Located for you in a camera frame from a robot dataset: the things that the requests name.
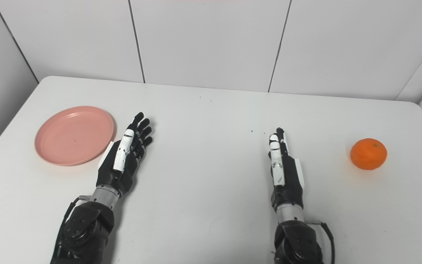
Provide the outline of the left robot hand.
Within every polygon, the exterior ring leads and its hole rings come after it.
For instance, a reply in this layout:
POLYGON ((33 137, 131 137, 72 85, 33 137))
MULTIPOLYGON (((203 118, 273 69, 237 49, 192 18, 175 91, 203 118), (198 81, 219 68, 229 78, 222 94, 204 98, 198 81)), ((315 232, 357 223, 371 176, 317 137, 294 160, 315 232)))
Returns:
POLYGON ((139 112, 128 125, 122 138, 110 142, 97 173, 96 187, 112 187, 120 195, 130 191, 133 177, 153 142, 150 120, 139 112))

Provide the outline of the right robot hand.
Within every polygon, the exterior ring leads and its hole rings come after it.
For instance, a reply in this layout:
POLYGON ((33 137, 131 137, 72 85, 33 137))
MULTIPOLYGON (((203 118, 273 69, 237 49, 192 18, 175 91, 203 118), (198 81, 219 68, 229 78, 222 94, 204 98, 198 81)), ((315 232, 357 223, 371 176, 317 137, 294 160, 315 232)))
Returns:
POLYGON ((300 180, 298 162, 288 152, 286 134, 281 127, 270 135, 269 148, 273 181, 271 205, 274 211, 285 204, 300 206, 303 209, 303 184, 300 180))

